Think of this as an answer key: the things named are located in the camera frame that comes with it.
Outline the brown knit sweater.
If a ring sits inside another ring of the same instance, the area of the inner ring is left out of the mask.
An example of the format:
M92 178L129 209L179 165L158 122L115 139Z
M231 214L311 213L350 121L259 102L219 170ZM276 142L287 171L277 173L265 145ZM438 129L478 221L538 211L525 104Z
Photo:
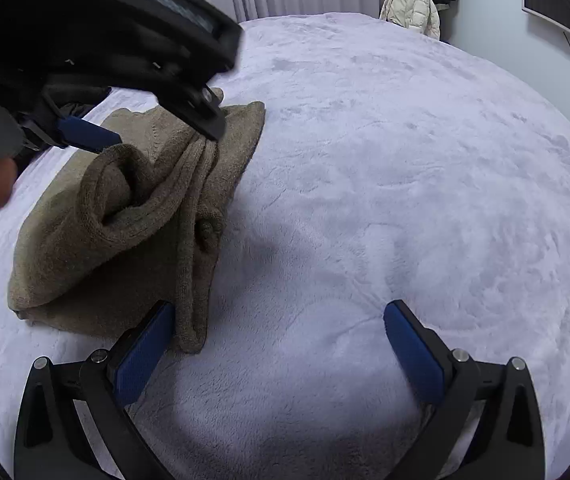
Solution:
M116 337L159 300L175 309L175 348L207 338L221 238L265 121L260 101L223 110L210 141L163 107L105 120L122 138L77 152L20 229L8 306L22 320Z

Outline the cream puffer jacket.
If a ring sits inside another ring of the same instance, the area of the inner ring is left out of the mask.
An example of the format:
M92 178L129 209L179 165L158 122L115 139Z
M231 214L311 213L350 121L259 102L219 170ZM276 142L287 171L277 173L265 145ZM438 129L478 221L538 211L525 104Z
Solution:
M440 16L434 0L384 0L379 18L431 39L440 39Z

